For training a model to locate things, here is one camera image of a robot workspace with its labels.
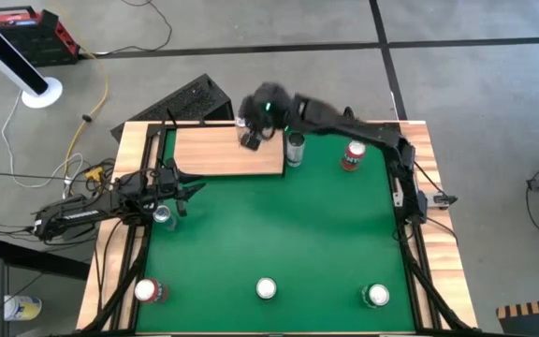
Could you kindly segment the black perforated metal box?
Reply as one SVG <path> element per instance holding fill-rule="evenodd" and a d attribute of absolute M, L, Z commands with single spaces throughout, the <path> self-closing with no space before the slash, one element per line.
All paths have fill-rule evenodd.
<path fill-rule="evenodd" d="M 128 122 L 233 120 L 231 99 L 206 73 L 134 115 Z"/>

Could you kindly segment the green Sprite can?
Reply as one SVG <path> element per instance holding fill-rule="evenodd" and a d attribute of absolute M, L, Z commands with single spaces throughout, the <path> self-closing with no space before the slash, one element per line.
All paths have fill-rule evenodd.
<path fill-rule="evenodd" d="M 277 293 L 277 284 L 270 277 L 262 277 L 256 283 L 255 292 L 261 300 L 271 300 Z"/>
<path fill-rule="evenodd" d="M 362 301 L 371 308 L 384 307 L 389 303 L 389 291 L 382 284 L 370 284 L 360 291 Z"/>

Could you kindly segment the red Fanta can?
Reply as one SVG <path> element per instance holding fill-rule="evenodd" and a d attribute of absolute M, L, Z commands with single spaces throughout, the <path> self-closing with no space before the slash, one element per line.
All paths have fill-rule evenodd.
<path fill-rule="evenodd" d="M 153 278 L 144 278 L 137 282 L 135 297 L 143 303 L 164 302 L 169 295 L 168 286 Z"/>
<path fill-rule="evenodd" d="M 341 166 L 346 171 L 354 171 L 358 168 L 360 162 L 366 153 L 366 146 L 359 141 L 352 140 L 345 149 L 344 156 L 341 159 Z"/>

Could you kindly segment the white and black floor stand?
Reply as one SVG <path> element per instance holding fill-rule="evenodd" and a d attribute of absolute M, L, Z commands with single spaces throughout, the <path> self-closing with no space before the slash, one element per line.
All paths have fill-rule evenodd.
<path fill-rule="evenodd" d="M 63 93 L 63 84 L 43 77 L 0 33 L 0 71 L 21 89 L 21 99 L 32 109 L 46 108 Z"/>

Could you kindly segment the black aluminium table frame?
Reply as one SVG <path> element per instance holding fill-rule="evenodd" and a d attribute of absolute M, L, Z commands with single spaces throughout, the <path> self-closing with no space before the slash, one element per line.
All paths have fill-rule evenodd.
<path fill-rule="evenodd" d="M 419 174 L 418 185 L 433 193 L 440 185 L 440 175 L 432 149 L 428 127 L 423 121 L 388 121 L 386 126 L 398 129 L 416 148 L 418 162 L 424 169 Z M 119 150 L 115 158 L 113 174 L 120 177 L 141 166 L 150 167 L 158 152 L 158 137 L 149 138 L 147 131 L 151 122 L 129 122 L 124 127 Z M 460 254 L 454 241 L 450 215 L 446 210 L 430 209 L 427 228 L 410 231 L 410 250 L 419 266 L 431 279 L 447 304 L 456 315 L 470 326 L 476 318 L 466 283 Z M 95 242 L 96 251 L 80 307 L 78 329 L 85 328 L 97 314 L 96 305 L 107 302 L 120 283 L 122 264 L 133 262 L 142 245 L 142 232 L 129 232 L 117 227 L 115 220 L 101 223 Z M 407 280 L 415 308 L 419 312 L 417 322 L 422 328 L 448 326 L 437 313 L 427 291 L 414 276 Z"/>

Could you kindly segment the red and black toolbox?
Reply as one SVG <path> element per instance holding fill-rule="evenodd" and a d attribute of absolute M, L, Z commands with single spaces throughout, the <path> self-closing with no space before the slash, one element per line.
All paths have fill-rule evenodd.
<path fill-rule="evenodd" d="M 80 45 L 59 17 L 31 6 L 0 7 L 0 33 L 32 65 L 74 65 Z"/>

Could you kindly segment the wooden shelf with black frame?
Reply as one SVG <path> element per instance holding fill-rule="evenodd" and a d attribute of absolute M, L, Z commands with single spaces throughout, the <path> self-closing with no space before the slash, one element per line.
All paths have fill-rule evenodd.
<path fill-rule="evenodd" d="M 253 151 L 240 144 L 244 129 L 229 121 L 167 121 L 158 136 L 162 160 L 172 158 L 184 173 L 204 176 L 281 175 L 284 133 L 276 131 Z"/>

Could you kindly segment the tall white Celsius can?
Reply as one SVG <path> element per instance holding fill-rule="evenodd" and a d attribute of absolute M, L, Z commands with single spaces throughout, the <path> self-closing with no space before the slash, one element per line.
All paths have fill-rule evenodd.
<path fill-rule="evenodd" d="M 290 167 L 298 167 L 302 163 L 305 149 L 305 138 L 299 132 L 291 133 L 286 140 L 286 159 Z"/>

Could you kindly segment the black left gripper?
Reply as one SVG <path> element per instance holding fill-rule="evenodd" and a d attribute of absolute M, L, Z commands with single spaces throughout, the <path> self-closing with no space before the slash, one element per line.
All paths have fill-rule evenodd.
<path fill-rule="evenodd" d="M 179 216 L 186 216 L 186 202 L 201 190 L 205 184 L 197 183 L 181 186 L 180 183 L 193 183 L 201 180 L 203 176 L 182 172 L 173 158 L 170 159 L 170 164 L 171 168 L 160 168 L 155 172 L 155 198 L 159 200 L 175 198 Z"/>

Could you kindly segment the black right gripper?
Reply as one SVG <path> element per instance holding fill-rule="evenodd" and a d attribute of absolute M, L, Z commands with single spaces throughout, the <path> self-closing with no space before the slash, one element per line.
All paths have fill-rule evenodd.
<path fill-rule="evenodd" d="M 240 145 L 257 151 L 263 139 L 271 139 L 276 129 L 285 127 L 284 116 L 291 108 L 292 98 L 277 82 L 263 82 L 240 105 L 240 117 L 250 130 L 240 135 Z"/>

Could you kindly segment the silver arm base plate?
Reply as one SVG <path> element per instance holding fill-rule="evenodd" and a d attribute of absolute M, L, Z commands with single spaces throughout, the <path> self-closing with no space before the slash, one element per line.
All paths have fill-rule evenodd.
<path fill-rule="evenodd" d="M 394 192 L 392 194 L 393 203 L 395 207 L 401 207 L 403 203 L 403 193 Z M 458 198 L 454 195 L 445 195 L 442 192 L 438 193 L 425 193 L 427 199 L 427 206 L 433 209 L 447 210 Z"/>

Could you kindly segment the white and yellow wipes canister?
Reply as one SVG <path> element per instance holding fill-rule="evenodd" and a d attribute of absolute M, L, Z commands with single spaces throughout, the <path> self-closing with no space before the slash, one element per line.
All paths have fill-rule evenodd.
<path fill-rule="evenodd" d="M 42 300 L 31 296 L 4 297 L 4 320 L 29 321 L 35 319 L 42 310 Z"/>

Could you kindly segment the green table mat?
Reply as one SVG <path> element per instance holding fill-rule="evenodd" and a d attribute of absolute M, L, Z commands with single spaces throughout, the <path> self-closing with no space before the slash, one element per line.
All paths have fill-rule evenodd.
<path fill-rule="evenodd" d="M 346 144 L 309 136 L 300 166 L 209 178 L 174 231 L 155 224 L 145 274 L 169 295 L 140 307 L 137 332 L 412 330 L 383 155 L 369 148 L 348 172 Z M 271 300 L 256 295 L 262 277 Z M 386 306 L 362 301 L 370 284 L 388 289 Z"/>

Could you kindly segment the black box with striped edge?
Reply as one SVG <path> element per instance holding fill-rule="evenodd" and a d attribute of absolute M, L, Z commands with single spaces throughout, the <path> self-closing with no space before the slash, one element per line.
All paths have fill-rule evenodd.
<path fill-rule="evenodd" d="M 498 307 L 496 316 L 504 333 L 539 337 L 539 301 Z"/>

